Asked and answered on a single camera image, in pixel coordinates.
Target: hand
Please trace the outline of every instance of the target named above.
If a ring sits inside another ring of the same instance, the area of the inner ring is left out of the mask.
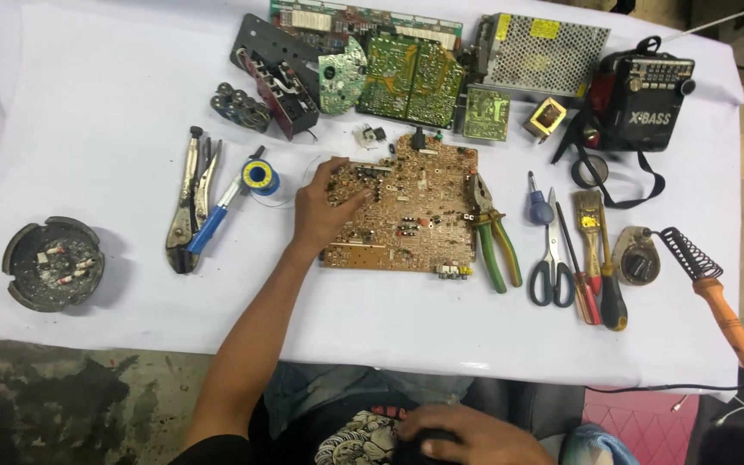
[[[305,254],[307,260],[314,259],[334,241],[343,225],[351,220],[352,214],[372,196],[371,190],[363,189],[341,205],[329,205],[326,199],[329,176],[347,163],[349,158],[333,156],[317,166],[312,184],[298,189],[294,199],[295,234],[289,247]]]
[[[462,442],[424,441],[421,452],[432,459],[464,465],[555,465],[532,434],[469,407],[420,407],[398,426],[398,437],[411,440],[424,428],[445,429]]]

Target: person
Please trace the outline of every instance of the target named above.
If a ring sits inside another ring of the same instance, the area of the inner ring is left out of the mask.
[[[430,458],[472,465],[555,463],[530,433],[458,404],[472,378],[279,363],[310,266],[372,195],[362,190],[329,205],[330,174],[348,161],[321,163],[312,183],[297,192],[294,237],[214,356],[183,451],[172,464],[254,463],[249,423],[261,395],[274,439],[271,462],[390,463],[396,437],[409,441],[424,428],[441,428],[461,442],[424,441],[421,451]]]

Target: pink mat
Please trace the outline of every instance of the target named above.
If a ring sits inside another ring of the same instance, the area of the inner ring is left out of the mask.
[[[689,396],[681,409],[671,412],[681,398],[661,392],[586,391],[582,417],[622,439],[641,465],[685,465],[699,398]]]

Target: green pliers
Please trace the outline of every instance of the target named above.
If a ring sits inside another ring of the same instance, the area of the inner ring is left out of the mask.
[[[506,215],[499,213],[493,207],[493,196],[490,195],[481,174],[476,173],[470,176],[468,190],[475,202],[475,215],[473,215],[471,225],[478,230],[481,240],[481,253],[484,255],[484,262],[487,264],[493,288],[499,294],[507,292],[507,286],[504,284],[504,278],[501,276],[499,265],[495,260],[492,238],[495,238],[496,242],[499,243],[499,249],[501,249],[504,260],[507,262],[510,270],[510,284],[512,284],[512,287],[520,287],[522,285],[522,271],[518,268],[516,251],[512,248],[510,237],[501,224],[501,218]]]

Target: red screwdriver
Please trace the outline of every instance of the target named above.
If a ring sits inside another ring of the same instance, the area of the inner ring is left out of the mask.
[[[587,273],[579,268],[579,262],[576,260],[576,252],[573,250],[573,241],[570,239],[570,231],[567,229],[567,223],[564,222],[564,213],[561,212],[561,205],[555,203],[555,209],[559,214],[559,223],[561,230],[564,231],[564,239],[567,241],[567,248],[570,249],[570,258],[573,259],[573,280],[576,283],[576,304],[579,306],[582,319],[587,324],[601,324],[602,319],[598,315],[596,307],[596,298],[590,284],[587,280]]]

